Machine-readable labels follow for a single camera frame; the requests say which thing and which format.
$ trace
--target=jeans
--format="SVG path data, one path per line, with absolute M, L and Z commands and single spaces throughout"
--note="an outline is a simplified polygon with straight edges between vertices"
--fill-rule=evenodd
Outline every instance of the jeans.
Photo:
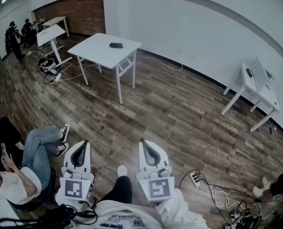
M 119 177 L 112 189 L 103 200 L 113 200 L 124 204 L 132 203 L 132 185 L 127 176 Z
M 54 142 L 59 141 L 60 138 L 60 129 L 56 126 L 35 129 L 27 135 L 21 166 L 28 167 L 37 175 L 42 191 L 47 187 L 51 177 L 47 152 L 58 154 L 58 147 Z

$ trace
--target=black shorts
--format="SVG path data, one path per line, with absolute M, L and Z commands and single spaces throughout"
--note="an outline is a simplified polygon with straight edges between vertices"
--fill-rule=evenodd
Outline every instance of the black shorts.
M 271 185 L 272 195 L 278 195 L 283 193 L 283 174 L 278 177 L 277 182 Z

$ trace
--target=blue jeans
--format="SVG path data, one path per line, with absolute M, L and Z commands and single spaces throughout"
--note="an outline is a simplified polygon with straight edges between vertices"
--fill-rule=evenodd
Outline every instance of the blue jeans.
M 60 138 L 60 129 L 56 126 L 35 129 L 27 135 L 21 166 L 28 167 L 37 175 L 42 184 L 42 191 L 47 187 L 51 177 L 47 152 L 58 154 L 58 147 L 54 142 Z

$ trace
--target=chair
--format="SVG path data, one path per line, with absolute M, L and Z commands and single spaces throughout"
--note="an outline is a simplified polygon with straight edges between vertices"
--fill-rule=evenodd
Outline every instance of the chair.
M 47 187 L 40 193 L 37 199 L 40 202 L 36 203 L 33 201 L 28 202 L 27 204 L 17 205 L 9 202 L 12 206 L 16 209 L 19 209 L 23 212 L 30 212 L 38 208 L 44 202 L 53 203 L 54 201 L 54 193 L 55 193 L 55 179 L 56 179 L 56 172 L 53 168 L 51 168 L 51 177 L 50 182 L 48 183 Z

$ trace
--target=person holding phone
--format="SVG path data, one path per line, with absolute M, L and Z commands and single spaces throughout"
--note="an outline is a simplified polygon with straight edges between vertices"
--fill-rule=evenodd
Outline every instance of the person holding phone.
M 26 138 L 21 169 L 15 165 L 11 155 L 3 155 L 1 162 L 6 171 L 0 171 L 0 197 L 13 204 L 26 204 L 40 195 L 50 180 L 51 167 L 47 152 L 56 156 L 64 154 L 70 126 L 43 127 L 32 130 Z

